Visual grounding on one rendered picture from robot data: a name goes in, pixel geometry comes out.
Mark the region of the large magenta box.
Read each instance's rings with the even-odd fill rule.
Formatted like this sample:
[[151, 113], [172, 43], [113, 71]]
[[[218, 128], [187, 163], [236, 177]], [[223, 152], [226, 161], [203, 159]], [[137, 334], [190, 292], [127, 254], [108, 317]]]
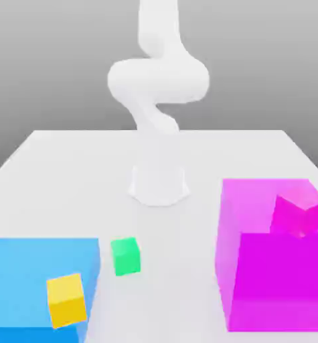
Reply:
[[278, 192], [304, 183], [222, 182], [215, 269], [231, 332], [318, 332], [318, 231], [270, 232]]

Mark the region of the small yellow cube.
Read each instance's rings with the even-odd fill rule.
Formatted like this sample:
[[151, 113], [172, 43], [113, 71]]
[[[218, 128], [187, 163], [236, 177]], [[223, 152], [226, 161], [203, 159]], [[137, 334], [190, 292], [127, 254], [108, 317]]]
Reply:
[[63, 328], [87, 320], [84, 290], [79, 273], [46, 281], [52, 327]]

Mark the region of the small green cube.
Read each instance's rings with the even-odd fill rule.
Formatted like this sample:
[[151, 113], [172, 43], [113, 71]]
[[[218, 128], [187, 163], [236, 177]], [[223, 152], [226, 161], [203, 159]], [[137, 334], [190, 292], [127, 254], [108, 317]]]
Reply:
[[135, 237], [113, 240], [110, 246], [116, 276], [141, 271], [141, 253]]

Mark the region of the large blue box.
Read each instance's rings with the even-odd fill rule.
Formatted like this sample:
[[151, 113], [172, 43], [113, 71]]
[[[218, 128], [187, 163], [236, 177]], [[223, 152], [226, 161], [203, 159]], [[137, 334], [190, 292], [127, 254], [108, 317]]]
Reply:
[[[96, 238], [0, 238], [0, 343], [84, 343], [99, 272]], [[54, 329], [46, 281], [75, 273], [87, 320]]]

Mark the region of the small magenta cube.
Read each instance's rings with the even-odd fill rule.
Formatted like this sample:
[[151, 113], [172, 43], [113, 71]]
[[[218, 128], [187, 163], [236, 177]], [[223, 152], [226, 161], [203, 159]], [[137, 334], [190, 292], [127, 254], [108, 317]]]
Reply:
[[310, 183], [282, 189], [276, 195], [270, 232], [305, 237], [318, 231], [318, 191]]

